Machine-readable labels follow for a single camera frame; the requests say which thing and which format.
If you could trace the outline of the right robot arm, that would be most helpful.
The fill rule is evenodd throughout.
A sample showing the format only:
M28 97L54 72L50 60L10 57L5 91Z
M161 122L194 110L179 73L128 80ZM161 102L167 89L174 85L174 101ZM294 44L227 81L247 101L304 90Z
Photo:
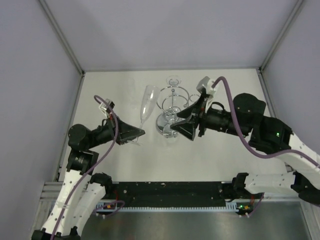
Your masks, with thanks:
M189 140L213 130L240 138L254 156L280 159L294 171L281 174L238 173L231 182L229 199L263 193L296 195L313 205L320 203L319 154L308 148L283 121L264 115L266 103L249 93L230 100L230 110L210 107L209 96L202 94L188 108L178 113L181 121L170 128Z

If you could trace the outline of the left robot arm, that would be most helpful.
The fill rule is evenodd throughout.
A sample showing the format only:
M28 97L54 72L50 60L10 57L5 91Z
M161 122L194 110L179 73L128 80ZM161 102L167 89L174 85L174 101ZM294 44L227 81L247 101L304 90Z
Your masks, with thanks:
M82 124L68 131L71 148L62 187L53 209L33 240L79 240L95 207L114 191L111 176L94 173L99 153L92 148L111 142L123 145L143 136L145 131L110 115L101 125L90 130Z

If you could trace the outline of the ribbed champagne flute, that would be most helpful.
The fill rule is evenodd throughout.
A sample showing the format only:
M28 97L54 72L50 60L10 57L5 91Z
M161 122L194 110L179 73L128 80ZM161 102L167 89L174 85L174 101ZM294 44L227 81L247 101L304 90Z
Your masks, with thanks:
M142 129L144 123L149 119L155 109L161 90L154 85L147 85L144 90L140 107L140 125Z
M132 110L137 110L137 93L136 93L136 82L135 79L132 77L128 77L126 79L126 85L125 85L125 100L127 105Z

